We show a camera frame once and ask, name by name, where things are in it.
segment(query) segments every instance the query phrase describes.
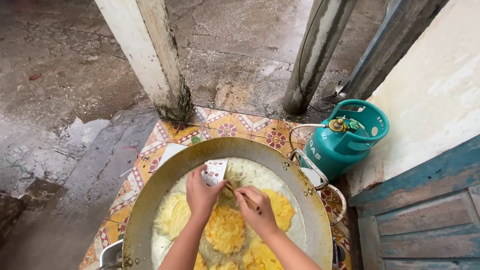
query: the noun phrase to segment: large frying pan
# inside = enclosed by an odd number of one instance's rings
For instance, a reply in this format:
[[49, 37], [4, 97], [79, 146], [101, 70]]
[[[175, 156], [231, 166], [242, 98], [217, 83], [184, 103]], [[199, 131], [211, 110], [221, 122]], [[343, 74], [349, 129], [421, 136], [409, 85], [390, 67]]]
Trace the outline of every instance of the large frying pan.
[[166, 192], [193, 168], [211, 159], [239, 157], [272, 170], [292, 191], [303, 215], [306, 253], [322, 269], [332, 267], [333, 243], [324, 205], [305, 174], [274, 148], [243, 138], [225, 137], [203, 141], [171, 157], [152, 175], [139, 194], [123, 240], [123, 268], [154, 270], [151, 239], [155, 214]]

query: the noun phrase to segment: wet concrete floor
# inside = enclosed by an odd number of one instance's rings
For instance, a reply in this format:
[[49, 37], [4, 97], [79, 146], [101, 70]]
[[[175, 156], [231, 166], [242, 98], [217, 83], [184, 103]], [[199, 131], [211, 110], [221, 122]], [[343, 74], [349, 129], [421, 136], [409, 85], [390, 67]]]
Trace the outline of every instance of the wet concrete floor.
[[[320, 87], [345, 82], [385, 2], [358, 1]], [[280, 104], [311, 0], [167, 4], [195, 104], [325, 118]], [[0, 190], [34, 202], [0, 250], [2, 268], [75, 269], [135, 160], [121, 147], [141, 148], [156, 114], [92, 0], [1, 0], [0, 54]]]

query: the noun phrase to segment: wooden chopsticks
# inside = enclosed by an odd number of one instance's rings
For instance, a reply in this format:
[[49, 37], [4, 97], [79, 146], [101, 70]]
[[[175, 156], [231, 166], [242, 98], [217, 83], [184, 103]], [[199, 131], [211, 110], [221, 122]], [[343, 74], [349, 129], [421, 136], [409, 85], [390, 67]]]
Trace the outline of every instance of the wooden chopsticks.
[[[229, 181], [227, 181], [227, 184], [225, 185], [225, 187], [235, 196], [235, 188], [232, 187]], [[242, 194], [242, 195], [245, 198], [245, 201], [247, 202], [248, 207], [253, 211], [258, 211], [258, 214], [261, 215], [262, 211], [260, 211], [260, 206], [258, 206], [256, 202], [252, 201], [252, 199], [248, 198], [247, 195], [245, 194]]]

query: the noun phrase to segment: hand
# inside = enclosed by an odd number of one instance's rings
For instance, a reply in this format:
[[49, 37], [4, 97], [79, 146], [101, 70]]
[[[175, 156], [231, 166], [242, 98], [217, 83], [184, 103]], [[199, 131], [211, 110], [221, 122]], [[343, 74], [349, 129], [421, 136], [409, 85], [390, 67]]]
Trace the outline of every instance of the hand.
[[188, 172], [187, 203], [192, 212], [191, 218], [207, 223], [212, 214], [213, 206], [227, 181], [223, 180], [216, 186], [207, 186], [202, 179], [202, 171], [207, 165], [202, 165]]
[[[242, 194], [245, 194], [252, 201], [258, 204], [262, 214], [250, 209]], [[258, 188], [249, 185], [235, 190], [237, 202], [240, 205], [243, 219], [254, 229], [260, 238], [265, 239], [272, 234], [276, 234], [281, 229], [276, 225], [275, 215], [268, 195], [258, 190]]]

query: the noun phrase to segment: gas cylinder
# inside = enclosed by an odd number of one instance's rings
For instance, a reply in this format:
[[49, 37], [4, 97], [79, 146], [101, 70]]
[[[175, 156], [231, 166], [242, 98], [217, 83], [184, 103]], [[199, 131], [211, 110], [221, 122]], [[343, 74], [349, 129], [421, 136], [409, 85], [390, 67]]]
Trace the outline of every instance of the gas cylinder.
[[[375, 105], [358, 99], [337, 104], [330, 116], [307, 140], [303, 152], [325, 174], [336, 180], [388, 133], [385, 114]], [[308, 167], [299, 157], [300, 166]]]

